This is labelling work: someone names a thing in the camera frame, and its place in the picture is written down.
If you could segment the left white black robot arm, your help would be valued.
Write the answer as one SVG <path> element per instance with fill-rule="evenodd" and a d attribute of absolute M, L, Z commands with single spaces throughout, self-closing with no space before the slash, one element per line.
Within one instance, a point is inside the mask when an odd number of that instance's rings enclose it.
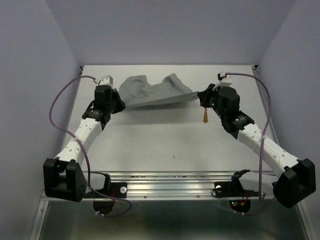
<path fill-rule="evenodd" d="M 94 192 L 100 197 L 111 193 L 109 175 L 94 186 L 91 174 L 84 174 L 82 162 L 88 162 L 88 150 L 102 133 L 113 114 L 125 109 L 117 90 L 110 84 L 96 86 L 94 100 L 81 117 L 75 133 L 55 158 L 47 158 L 43 164 L 44 191 L 50 198 L 80 202 L 85 194 Z"/>

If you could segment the grey cloth napkin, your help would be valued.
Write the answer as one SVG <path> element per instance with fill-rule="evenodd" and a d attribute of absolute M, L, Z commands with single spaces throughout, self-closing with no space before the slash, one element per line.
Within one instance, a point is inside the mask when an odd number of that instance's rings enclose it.
<path fill-rule="evenodd" d="M 146 75 L 128 77 L 118 89 L 126 108 L 163 106 L 198 99 L 198 92 L 192 91 L 174 73 L 161 83 L 151 85 Z"/>

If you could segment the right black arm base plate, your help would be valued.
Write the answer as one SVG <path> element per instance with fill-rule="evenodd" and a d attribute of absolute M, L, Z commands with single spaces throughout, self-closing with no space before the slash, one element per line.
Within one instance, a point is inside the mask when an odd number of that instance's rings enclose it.
<path fill-rule="evenodd" d="M 256 190 L 245 189 L 240 183 L 240 178 L 246 173 L 252 172 L 243 169 L 235 172 L 229 181 L 216 181 L 211 195 L 217 198 L 245 197 L 247 194 L 249 197 L 257 197 L 258 192 Z"/>

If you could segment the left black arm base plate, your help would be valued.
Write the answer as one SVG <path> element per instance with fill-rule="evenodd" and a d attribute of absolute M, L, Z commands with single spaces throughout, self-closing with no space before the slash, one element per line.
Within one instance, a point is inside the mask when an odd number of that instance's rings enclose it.
<path fill-rule="evenodd" d="M 91 172 L 90 183 L 94 190 L 103 195 L 121 199 L 127 197 L 128 184 L 124 181 L 113 181 L 108 173 Z"/>

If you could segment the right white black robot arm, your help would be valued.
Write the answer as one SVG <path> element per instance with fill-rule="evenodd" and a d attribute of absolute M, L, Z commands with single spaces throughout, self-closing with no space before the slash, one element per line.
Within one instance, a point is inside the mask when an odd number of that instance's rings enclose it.
<path fill-rule="evenodd" d="M 223 129 L 261 157 L 273 172 L 259 175 L 249 169 L 237 171 L 229 181 L 215 182 L 213 196 L 241 198 L 264 194 L 292 208 L 316 191 L 314 163 L 308 158 L 298 159 L 263 135 L 254 120 L 240 110 L 240 96 L 234 88 L 210 84 L 197 96 L 200 106 L 213 109 Z"/>

